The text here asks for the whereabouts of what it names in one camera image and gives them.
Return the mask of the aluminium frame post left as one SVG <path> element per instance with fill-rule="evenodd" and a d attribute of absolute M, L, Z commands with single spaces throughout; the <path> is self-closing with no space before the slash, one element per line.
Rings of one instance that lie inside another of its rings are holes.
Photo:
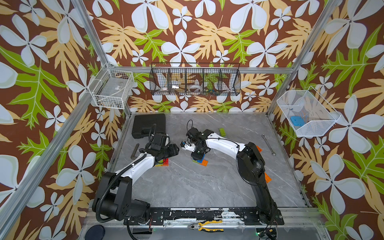
<path fill-rule="evenodd" d="M 113 68 L 118 68 L 120 70 L 124 70 L 122 69 L 121 67 L 115 67 L 113 66 L 107 59 L 106 57 L 106 53 L 102 47 L 102 43 L 97 35 L 97 31 L 92 23 L 92 21 L 90 20 L 89 18 L 89 14 L 87 12 L 87 9 L 86 9 L 86 6 L 84 4 L 83 1 L 71 1 L 71 3 L 73 4 L 75 10 L 79 13 L 80 15 L 80 18 L 81 18 L 81 21 L 82 23 L 84 24 L 84 27 L 85 27 L 85 30 L 86 30 L 86 33 L 87 33 L 87 36 L 89 38 L 89 41 L 90 43 L 92 44 L 92 46 L 94 47 L 94 52 L 95 52 L 95 56 L 99 58 L 99 61 L 101 63 L 101 68 L 107 64 Z M 82 99 L 80 100 L 80 102 L 85 102 L 87 105 L 89 105 L 90 103 L 94 103 L 92 97 L 91 97 L 91 94 L 90 94 L 90 90 L 89 90 L 89 86 L 90 86 L 90 83 L 92 82 L 93 80 L 91 80 L 88 84 L 86 84 L 86 90 L 85 90 L 85 96 L 82 97 Z M 130 111 L 129 109 L 129 105 L 128 105 L 128 102 L 127 102 L 127 105 L 126 107 L 123 109 L 123 111 L 125 112 L 126 116 L 127 117 L 131 117 L 132 115 L 132 112 Z"/>

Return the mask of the grey allen key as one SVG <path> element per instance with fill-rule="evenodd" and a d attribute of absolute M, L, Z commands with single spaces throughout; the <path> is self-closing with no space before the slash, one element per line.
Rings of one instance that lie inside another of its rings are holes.
<path fill-rule="evenodd" d="M 131 154 L 131 160 L 135 160 L 137 158 L 136 154 L 138 152 L 138 148 L 139 148 L 140 144 L 136 144 L 135 147 L 134 147 L 134 150 Z"/>

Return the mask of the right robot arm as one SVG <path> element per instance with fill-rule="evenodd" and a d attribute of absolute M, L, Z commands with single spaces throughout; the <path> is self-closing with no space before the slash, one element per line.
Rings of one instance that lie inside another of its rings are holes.
<path fill-rule="evenodd" d="M 190 151 L 195 161 L 203 160 L 206 153 L 211 150 L 217 150 L 233 158 L 240 177 L 253 189 L 260 222 L 269 225 L 279 223 L 281 212 L 268 189 L 265 161 L 254 143 L 237 143 L 211 130 L 200 132 L 194 127 L 187 131 L 186 136 L 188 140 L 181 142 L 181 147 Z"/>

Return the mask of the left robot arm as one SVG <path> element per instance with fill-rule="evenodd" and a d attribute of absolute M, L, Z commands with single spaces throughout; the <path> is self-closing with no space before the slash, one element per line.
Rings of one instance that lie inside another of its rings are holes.
<path fill-rule="evenodd" d="M 132 199 L 133 184 L 160 161 L 178 155 L 179 150 L 171 143 L 169 135 L 155 133 L 149 136 L 146 147 L 139 150 L 140 154 L 133 162 L 116 172 L 106 172 L 92 205 L 97 221 L 106 223 L 130 217 L 145 224 L 150 218 L 151 205 Z"/>

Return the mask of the aluminium frame post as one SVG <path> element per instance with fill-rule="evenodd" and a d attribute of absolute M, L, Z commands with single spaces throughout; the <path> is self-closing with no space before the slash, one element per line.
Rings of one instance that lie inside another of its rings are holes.
<path fill-rule="evenodd" d="M 314 24 L 314 27 L 312 28 L 312 30 L 310 32 L 307 40 L 305 41 L 298 57 L 296 58 L 296 61 L 293 63 L 292 68 L 291 68 L 291 72 L 289 74 L 287 74 L 285 80 L 283 81 L 278 92 L 276 93 L 275 97 L 273 98 L 271 105 L 267 111 L 268 117 L 271 114 L 273 114 L 273 112 L 277 106 L 277 100 L 286 92 L 290 83 L 295 79 L 296 74 L 298 74 L 298 72 L 299 72 L 299 67 L 301 65 L 303 65 L 303 62 L 305 60 L 306 55 L 312 49 L 318 36 L 320 35 L 321 31 L 324 29 L 328 20 L 331 18 L 333 12 L 335 11 L 335 8 L 339 6 L 340 2 L 342 2 L 342 1 L 332 0 L 332 1 L 328 1 L 328 3 L 325 5 L 322 13 L 320 14 L 318 20 L 316 21 L 316 23 Z"/>
<path fill-rule="evenodd" d="M 85 27 L 85 30 L 86 30 L 86 33 L 87 33 L 87 36 L 89 38 L 89 41 L 90 43 L 92 44 L 92 46 L 94 47 L 94 52 L 95 52 L 95 56 L 99 58 L 99 61 L 101 63 L 101 68 L 107 64 L 113 68 L 118 68 L 120 70 L 124 70 L 122 69 L 121 67 L 115 67 L 113 66 L 107 59 L 106 57 L 106 53 L 102 47 L 102 43 L 97 35 L 97 31 L 92 23 L 92 21 L 90 20 L 89 18 L 89 14 L 87 12 L 87 9 L 86 9 L 86 6 L 84 4 L 83 1 L 71 1 L 71 3 L 73 4 L 75 10 L 79 13 L 80 15 L 80 18 L 81 18 L 81 21 L 82 23 L 84 24 L 84 27 Z M 90 103 L 94 103 L 92 97 L 91 97 L 91 94 L 90 94 L 90 90 L 89 90 L 89 86 L 90 86 L 90 83 L 92 82 L 93 80 L 91 80 L 88 84 L 86 84 L 86 90 L 85 90 L 85 96 L 82 97 L 82 99 L 80 100 L 80 102 L 85 102 L 87 105 L 89 105 Z M 126 107 L 123 109 L 123 111 L 125 112 L 126 116 L 127 117 L 131 117 L 132 115 L 132 112 L 130 111 L 129 109 L 129 105 L 128 105 L 128 102 L 127 102 L 127 105 Z"/>

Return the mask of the silver combination wrench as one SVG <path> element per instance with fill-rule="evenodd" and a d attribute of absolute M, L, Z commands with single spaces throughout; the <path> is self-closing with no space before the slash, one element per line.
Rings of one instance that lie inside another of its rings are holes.
<path fill-rule="evenodd" d="M 272 154 L 273 156 L 276 156 L 275 151 L 273 150 L 272 146 L 270 145 L 268 139 L 266 138 L 266 136 L 265 136 L 264 134 L 262 134 L 262 138 L 263 138 L 263 140 L 265 141 L 266 145 L 268 146 L 268 148 L 269 148 L 271 154 Z"/>

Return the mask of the blue sponge in basket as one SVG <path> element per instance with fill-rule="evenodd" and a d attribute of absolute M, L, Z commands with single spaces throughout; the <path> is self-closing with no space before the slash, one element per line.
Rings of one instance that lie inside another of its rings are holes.
<path fill-rule="evenodd" d="M 306 124 L 305 120 L 300 116 L 291 116 L 290 120 L 294 127 L 302 127 Z"/>

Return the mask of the aluminium frame post right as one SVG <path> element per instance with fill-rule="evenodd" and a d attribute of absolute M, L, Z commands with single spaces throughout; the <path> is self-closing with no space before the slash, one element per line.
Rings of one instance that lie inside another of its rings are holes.
<path fill-rule="evenodd" d="M 287 74 L 285 80 L 283 81 L 278 92 L 276 93 L 275 97 L 273 98 L 271 105 L 267 111 L 268 117 L 271 114 L 273 114 L 273 112 L 277 106 L 277 100 L 286 92 L 290 83 L 295 79 L 296 74 L 298 74 L 298 72 L 299 72 L 299 67 L 301 65 L 303 65 L 303 62 L 305 60 L 306 55 L 312 49 L 318 36 L 320 35 L 321 31 L 324 29 L 328 20 L 331 18 L 333 12 L 335 11 L 335 8 L 339 6 L 340 2 L 342 2 L 342 1 L 332 0 L 332 1 L 328 1 L 328 3 L 325 5 L 322 13 L 320 14 L 318 20 L 316 21 L 316 23 L 314 24 L 314 27 L 312 28 L 312 30 L 310 32 L 307 40 L 305 41 L 298 57 L 296 58 L 296 61 L 293 63 L 292 68 L 291 68 L 291 72 L 289 74 Z"/>

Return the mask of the black plastic tool case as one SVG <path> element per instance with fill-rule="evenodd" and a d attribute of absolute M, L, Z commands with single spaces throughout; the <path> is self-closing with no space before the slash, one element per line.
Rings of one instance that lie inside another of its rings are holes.
<path fill-rule="evenodd" d="M 156 133 L 166 133 L 166 115 L 165 114 L 147 114 L 136 115 L 132 128 L 134 139 L 148 137 L 151 128 L 156 125 Z"/>

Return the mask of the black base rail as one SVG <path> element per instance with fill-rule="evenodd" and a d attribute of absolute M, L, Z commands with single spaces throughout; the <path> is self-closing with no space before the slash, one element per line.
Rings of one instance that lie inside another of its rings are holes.
<path fill-rule="evenodd" d="M 250 225 L 278 225 L 285 224 L 279 209 L 273 210 L 272 217 L 262 213 L 258 207 L 234 207 L 234 208 L 149 208 L 149 216 L 143 219 L 139 217 L 126 217 L 124 224 L 132 226 L 150 225 L 164 226 L 168 221 L 189 220 L 239 220 L 241 224 Z"/>

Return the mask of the black round disc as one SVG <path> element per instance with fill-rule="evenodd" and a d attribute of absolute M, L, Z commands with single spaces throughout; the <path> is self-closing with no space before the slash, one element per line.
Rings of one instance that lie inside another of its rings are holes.
<path fill-rule="evenodd" d="M 105 234 L 104 226 L 95 225 L 87 230 L 84 240 L 103 240 Z"/>

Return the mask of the long orange lego brick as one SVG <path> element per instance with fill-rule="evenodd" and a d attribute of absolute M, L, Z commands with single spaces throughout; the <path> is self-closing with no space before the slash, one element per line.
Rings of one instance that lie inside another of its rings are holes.
<path fill-rule="evenodd" d="M 271 177 L 267 173 L 264 173 L 264 174 L 265 174 L 266 183 L 271 182 L 272 181 Z"/>

